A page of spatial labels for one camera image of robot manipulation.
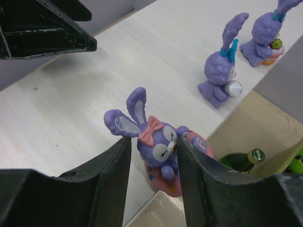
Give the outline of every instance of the gray surface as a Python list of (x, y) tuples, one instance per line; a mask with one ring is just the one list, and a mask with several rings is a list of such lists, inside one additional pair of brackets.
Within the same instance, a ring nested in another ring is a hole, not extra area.
[(303, 36), (272, 68), (255, 90), (303, 123)]
[[(92, 20), (79, 22), (90, 34), (94, 34), (134, 9), (140, 10), (155, 0), (81, 0), (91, 11)], [(53, 57), (33, 60), (0, 61), (0, 91), (17, 82)]]

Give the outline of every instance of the small toy pot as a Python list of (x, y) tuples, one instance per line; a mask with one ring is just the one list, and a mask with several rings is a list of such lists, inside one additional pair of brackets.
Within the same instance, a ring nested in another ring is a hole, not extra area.
[[(209, 157), (214, 157), (213, 152), (206, 140), (194, 131), (190, 131), (186, 136), (186, 139), (193, 143), (199, 150), (202, 150)], [(175, 174), (174, 178), (169, 181), (162, 176), (161, 168), (152, 168), (145, 162), (144, 166), (146, 173), (148, 174), (148, 179), (155, 188), (165, 192), (171, 197), (182, 196), (181, 183), (177, 174)]]

